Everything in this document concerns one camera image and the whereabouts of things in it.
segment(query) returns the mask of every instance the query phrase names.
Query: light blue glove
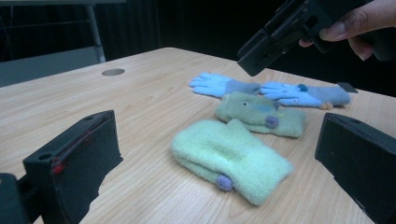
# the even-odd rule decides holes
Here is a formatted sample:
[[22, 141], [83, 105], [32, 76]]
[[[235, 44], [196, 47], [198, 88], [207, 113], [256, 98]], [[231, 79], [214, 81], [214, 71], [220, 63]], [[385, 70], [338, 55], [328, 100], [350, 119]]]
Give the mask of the light blue glove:
[[189, 86], [192, 87], [194, 93], [218, 98], [234, 91], [257, 95], [261, 87], [259, 83], [241, 82], [223, 75], [209, 73], [202, 73], [195, 77]]
[[332, 109], [333, 106], [350, 103], [349, 94], [339, 86], [313, 87], [290, 85], [282, 82], [262, 84], [260, 93], [271, 100], [278, 100], [285, 106], [310, 106], [321, 109]]

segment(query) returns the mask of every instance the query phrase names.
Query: black backdrop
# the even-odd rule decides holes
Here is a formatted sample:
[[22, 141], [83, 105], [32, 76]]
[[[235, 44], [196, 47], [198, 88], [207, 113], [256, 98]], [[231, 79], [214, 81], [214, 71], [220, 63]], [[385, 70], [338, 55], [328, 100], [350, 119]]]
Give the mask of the black backdrop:
[[[236, 52], [281, 4], [278, 0], [127, 0], [97, 5], [95, 12], [108, 61], [162, 47], [237, 60]], [[1, 62], [92, 45], [82, 6], [14, 7], [12, 14], [10, 7], [0, 7], [0, 16]], [[315, 47], [297, 47], [270, 68], [396, 96], [392, 82], [396, 61], [384, 63], [373, 57], [362, 62], [346, 41], [326, 54]]]

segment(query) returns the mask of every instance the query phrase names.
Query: green knitted glove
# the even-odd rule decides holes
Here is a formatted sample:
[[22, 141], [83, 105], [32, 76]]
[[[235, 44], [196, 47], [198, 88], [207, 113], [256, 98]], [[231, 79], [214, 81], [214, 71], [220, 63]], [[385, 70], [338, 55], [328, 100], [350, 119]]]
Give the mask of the green knitted glove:
[[257, 133], [300, 137], [304, 133], [305, 112], [278, 108], [278, 104], [262, 96], [233, 92], [222, 98], [216, 116], [226, 122], [239, 119]]
[[263, 204], [293, 169], [237, 119], [192, 124], [175, 136], [172, 152], [180, 165], [220, 189], [234, 188], [255, 205]]

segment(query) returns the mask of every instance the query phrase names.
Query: round hole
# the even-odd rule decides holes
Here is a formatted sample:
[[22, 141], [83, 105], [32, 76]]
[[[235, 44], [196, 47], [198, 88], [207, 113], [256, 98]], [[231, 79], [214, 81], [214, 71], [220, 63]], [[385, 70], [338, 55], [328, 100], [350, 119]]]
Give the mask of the round hole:
[[43, 161], [43, 160], [50, 158], [51, 156], [52, 156], [51, 154], [44, 154], [44, 155], [41, 155], [38, 159], [40, 161]]
[[106, 70], [105, 72], [102, 73], [102, 75], [107, 76], [107, 77], [113, 77], [113, 76], [121, 75], [124, 72], [125, 72], [125, 70], [123, 70], [121, 68], [113, 68], [113, 69]]

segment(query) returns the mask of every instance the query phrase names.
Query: table surface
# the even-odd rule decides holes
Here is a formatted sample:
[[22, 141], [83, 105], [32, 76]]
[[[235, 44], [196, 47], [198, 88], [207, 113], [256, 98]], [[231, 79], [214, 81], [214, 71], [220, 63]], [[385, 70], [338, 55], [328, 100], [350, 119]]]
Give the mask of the table surface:
[[[125, 72], [102, 75], [115, 68]], [[333, 86], [270, 69], [250, 77], [234, 61], [172, 48], [7, 86], [0, 88], [0, 172], [21, 178], [24, 158], [80, 119], [114, 110], [123, 162], [106, 176], [81, 223], [373, 223], [314, 155], [327, 112], [395, 137], [395, 98], [359, 90], [345, 107], [299, 108], [307, 114], [300, 138], [254, 133], [295, 168], [262, 206], [254, 206], [181, 167], [171, 153], [176, 133], [216, 119], [220, 99], [188, 86], [202, 72]]]

